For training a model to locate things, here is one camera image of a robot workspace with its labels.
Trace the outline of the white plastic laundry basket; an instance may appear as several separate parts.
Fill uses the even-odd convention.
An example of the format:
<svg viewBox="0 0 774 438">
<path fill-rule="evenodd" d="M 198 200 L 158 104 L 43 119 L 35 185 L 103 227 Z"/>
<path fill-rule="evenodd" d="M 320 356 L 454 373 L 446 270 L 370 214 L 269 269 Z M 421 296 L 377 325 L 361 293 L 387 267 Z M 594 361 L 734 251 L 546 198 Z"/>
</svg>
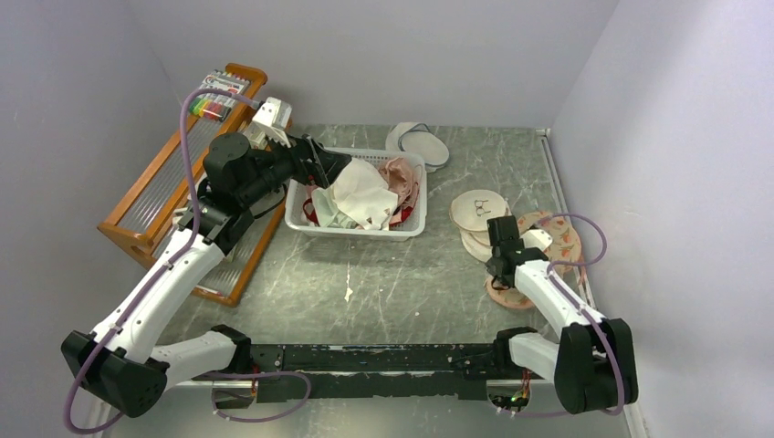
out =
<svg viewBox="0 0 774 438">
<path fill-rule="evenodd" d="M 419 175 L 418 199 L 411 215 L 401 224 L 391 227 L 389 230 L 363 230 L 342 229 L 330 227 L 318 227 L 308 222 L 303 212 L 302 204 L 307 201 L 307 187 L 290 180 L 288 195 L 285 202 L 284 220 L 286 225 L 297 232 L 312 237 L 347 237 L 352 239 L 370 239 L 388 242 L 403 242 L 420 235 L 426 224 L 427 206 L 427 175 L 424 168 L 424 158 L 418 154 L 406 151 L 369 150 L 357 148 L 328 148 L 328 151 L 348 154 L 354 158 L 379 165 L 395 157 L 404 157 Z"/>
</svg>

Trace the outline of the floral peach mesh laundry bag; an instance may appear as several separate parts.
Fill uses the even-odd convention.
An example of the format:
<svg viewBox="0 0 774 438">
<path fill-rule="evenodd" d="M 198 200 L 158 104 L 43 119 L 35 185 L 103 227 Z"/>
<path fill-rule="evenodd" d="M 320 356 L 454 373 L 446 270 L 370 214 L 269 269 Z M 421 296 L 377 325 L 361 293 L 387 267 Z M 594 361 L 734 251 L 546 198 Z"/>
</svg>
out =
<svg viewBox="0 0 774 438">
<path fill-rule="evenodd" d="M 517 225 L 521 235 L 533 227 L 548 233 L 550 244 L 539 244 L 538 247 L 550 261 L 579 263 L 583 260 L 581 239 L 568 218 L 553 217 L 552 212 L 536 211 L 518 217 Z M 527 310 L 534 307 L 533 302 L 517 289 L 496 287 L 492 276 L 486 279 L 485 288 L 489 297 L 504 308 Z"/>
</svg>

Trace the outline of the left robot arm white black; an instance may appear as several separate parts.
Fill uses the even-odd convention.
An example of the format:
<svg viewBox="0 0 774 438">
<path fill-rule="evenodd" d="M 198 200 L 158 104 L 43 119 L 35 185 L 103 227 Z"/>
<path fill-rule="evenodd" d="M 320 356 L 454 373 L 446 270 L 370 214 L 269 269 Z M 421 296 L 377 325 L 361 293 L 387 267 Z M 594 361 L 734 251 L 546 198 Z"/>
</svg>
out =
<svg viewBox="0 0 774 438">
<path fill-rule="evenodd" d="M 164 253 L 116 310 L 92 331 L 74 331 L 61 350 L 79 388 L 121 414 L 146 413 L 176 384 L 221 371 L 238 380 L 254 368 L 248 336 L 218 325 L 169 346 L 158 339 L 200 281 L 231 253 L 255 217 L 252 207 L 288 181 L 325 188 L 351 163 L 307 136 L 254 149 L 240 133 L 217 136 L 205 179 Z"/>
</svg>

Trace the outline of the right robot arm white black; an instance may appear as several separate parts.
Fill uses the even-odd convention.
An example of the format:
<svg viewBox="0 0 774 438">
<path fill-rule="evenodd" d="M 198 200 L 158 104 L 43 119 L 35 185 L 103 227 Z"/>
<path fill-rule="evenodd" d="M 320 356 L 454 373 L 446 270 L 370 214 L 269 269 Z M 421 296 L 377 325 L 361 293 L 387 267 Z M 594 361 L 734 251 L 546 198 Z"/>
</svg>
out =
<svg viewBox="0 0 774 438">
<path fill-rule="evenodd" d="M 525 241 L 512 216 L 487 221 L 492 256 L 486 270 L 494 287 L 515 288 L 544 316 L 558 342 L 531 328 L 497 333 L 492 363 L 502 377 L 528 370 L 553 384 L 567 414 L 622 413 L 638 399 L 633 333 L 583 301 L 555 272 L 555 263 Z"/>
</svg>

